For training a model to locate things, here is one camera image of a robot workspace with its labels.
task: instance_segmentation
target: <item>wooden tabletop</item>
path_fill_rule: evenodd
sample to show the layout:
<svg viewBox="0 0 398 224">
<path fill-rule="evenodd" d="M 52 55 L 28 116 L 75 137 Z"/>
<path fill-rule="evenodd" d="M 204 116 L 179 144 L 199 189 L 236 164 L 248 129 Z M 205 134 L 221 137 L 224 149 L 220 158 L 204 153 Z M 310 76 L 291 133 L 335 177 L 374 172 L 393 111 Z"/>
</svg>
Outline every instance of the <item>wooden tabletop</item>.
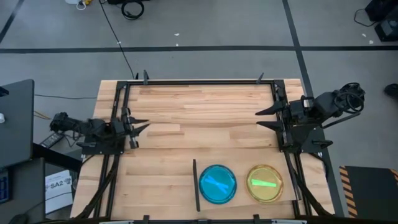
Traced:
<svg viewBox="0 0 398 224">
<path fill-rule="evenodd" d="M 101 82 L 95 118 L 110 119 L 116 83 Z M 285 85 L 288 100 L 300 99 L 300 80 L 288 79 Z M 128 107 L 135 118 L 149 119 L 150 126 L 137 139 L 140 148 L 128 149 L 126 144 L 121 156 L 112 220 L 142 220 L 143 215 L 152 220 L 248 219 L 253 214 L 293 218 L 291 200 L 295 195 L 284 155 L 278 150 L 275 133 L 256 125 L 256 121 L 272 121 L 275 116 L 254 115 L 272 104 L 267 85 L 133 86 Z M 301 158 L 308 188 L 333 213 L 322 162 L 307 154 Z M 201 212 L 196 211 L 193 159 L 197 160 L 198 175 L 212 164 L 234 172 L 238 190 L 230 202 L 214 205 L 200 196 Z M 96 192 L 102 161 L 103 156 L 95 156 L 82 167 L 71 217 L 78 215 Z M 246 175 L 258 164 L 270 165 L 282 176 L 284 190 L 276 202 L 260 205 L 246 190 Z"/>
</svg>

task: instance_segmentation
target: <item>black metal frame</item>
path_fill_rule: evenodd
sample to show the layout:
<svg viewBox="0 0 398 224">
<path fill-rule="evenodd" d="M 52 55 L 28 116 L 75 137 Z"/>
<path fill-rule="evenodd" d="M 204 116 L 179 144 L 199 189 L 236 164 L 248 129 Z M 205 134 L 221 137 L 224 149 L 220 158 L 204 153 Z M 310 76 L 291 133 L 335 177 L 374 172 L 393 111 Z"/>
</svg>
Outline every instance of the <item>black metal frame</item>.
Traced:
<svg viewBox="0 0 398 224">
<path fill-rule="evenodd" d="M 116 112 L 118 110 L 118 104 L 119 104 L 119 99 L 121 95 L 121 90 L 125 89 L 124 91 L 124 99 L 123 99 L 123 107 L 127 107 L 128 100 L 129 100 L 129 92 L 130 88 L 134 85 L 141 86 L 141 85 L 270 85 L 271 87 L 271 92 L 274 101 L 279 101 L 277 94 L 276 94 L 276 89 L 279 87 L 285 87 L 284 81 L 283 80 L 146 80 L 146 82 L 140 81 L 140 80 L 134 80 L 134 81 L 118 81 L 116 85 L 116 93 L 113 101 L 113 108 L 112 108 L 112 118 L 116 117 Z M 277 120 L 281 121 L 281 117 L 277 114 Z M 283 134 L 277 132 L 277 139 L 278 139 L 278 145 L 281 147 L 282 145 L 282 140 L 283 140 Z M 299 210 L 299 204 L 298 200 L 301 199 L 301 194 L 299 191 L 299 187 L 297 185 L 297 182 L 295 181 L 295 175 L 294 175 L 294 168 L 292 166 L 291 160 L 290 160 L 290 154 L 288 152 L 284 152 L 287 166 L 289 169 L 289 174 L 290 177 L 292 178 L 292 183 L 295 189 L 296 193 L 296 200 L 293 200 L 293 210 L 294 210 L 294 215 L 295 217 L 300 216 L 300 210 Z M 119 165 L 119 158 L 120 155 L 115 155 L 114 156 L 114 162 Z M 303 174 L 303 169 L 302 169 L 302 163 L 300 159 L 299 154 L 294 154 L 295 158 L 295 163 L 296 163 L 296 169 L 298 173 L 298 177 L 302 180 L 303 183 L 305 183 L 304 179 L 304 174 Z M 106 173 L 108 170 L 108 163 L 109 163 L 109 156 L 105 155 L 104 160 L 103 160 L 103 165 L 101 168 L 101 176 L 99 180 L 99 186 L 102 185 L 104 182 L 104 178 L 106 177 Z M 107 207 L 106 207 L 106 217 L 110 218 L 111 213 L 112 213 L 112 207 L 113 207 L 113 199 L 114 199 L 114 192 L 116 188 L 116 178 L 117 178 L 117 173 L 114 177 L 114 179 L 111 181 L 110 187 L 109 187 L 109 195 L 108 195 L 108 202 L 107 202 Z M 308 200 L 305 198 L 304 195 L 302 195 L 303 201 L 304 201 L 304 207 L 306 211 L 306 215 L 312 215 L 311 213 L 311 206 L 308 202 Z M 99 217 L 100 215 L 100 210 L 101 210 L 101 200 L 95 207 L 94 211 L 94 217 Z M 156 220 L 156 221 L 151 221 L 152 222 L 159 222 L 159 223 L 192 223 L 192 222 L 203 222 L 203 223 L 208 223 L 208 220 Z M 260 219 L 256 220 L 256 222 L 270 222 L 270 219 Z M 147 223 L 147 220 L 143 218 L 142 221 L 140 220 L 135 220 L 134 222 L 137 223 Z M 253 223 L 253 220 L 212 220 L 212 223 Z"/>
</svg>

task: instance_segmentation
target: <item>concrete floor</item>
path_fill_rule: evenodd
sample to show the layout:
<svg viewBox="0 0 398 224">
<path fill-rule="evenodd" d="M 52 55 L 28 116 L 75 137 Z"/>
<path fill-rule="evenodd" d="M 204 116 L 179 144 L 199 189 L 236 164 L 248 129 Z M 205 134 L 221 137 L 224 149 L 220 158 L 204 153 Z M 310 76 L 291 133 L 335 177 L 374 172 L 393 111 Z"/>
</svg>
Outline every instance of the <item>concrete floor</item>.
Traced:
<svg viewBox="0 0 398 224">
<path fill-rule="evenodd" d="M 354 23 L 355 10 L 369 1 L 289 0 L 299 44 L 398 45 L 382 43 L 372 27 Z M 294 46 L 281 0 L 151 0 L 144 4 L 146 11 L 137 21 L 127 21 L 120 9 L 104 5 L 124 47 Z M 16 0 L 0 1 L 0 29 L 16 5 Z M 364 13 L 358 14 L 358 20 L 369 22 Z M 63 0 L 25 0 L 4 38 L 0 35 L 0 52 L 28 49 L 31 53 L 0 54 L 0 85 L 32 78 L 38 94 L 96 96 L 101 80 L 131 78 L 120 52 L 84 53 L 83 49 L 83 53 L 37 54 L 34 49 L 108 47 L 118 45 L 98 1 L 77 11 Z M 257 78 L 262 72 L 264 78 L 302 78 L 294 50 L 155 49 L 127 52 L 126 57 L 134 72 L 146 69 L 151 78 Z M 398 51 L 311 51 L 303 52 L 303 57 L 314 95 L 348 82 L 360 82 L 367 92 L 360 117 L 325 131 L 326 138 L 334 141 L 329 150 L 335 174 L 340 165 L 398 169 L 398 104 L 382 93 L 386 85 L 398 80 Z M 86 119 L 94 106 L 95 100 L 35 97 L 35 110 L 49 116 L 66 111 Z M 35 118 L 35 142 L 50 134 L 49 123 Z M 78 147 L 70 149 L 63 140 L 54 149 L 68 153 Z"/>
</svg>

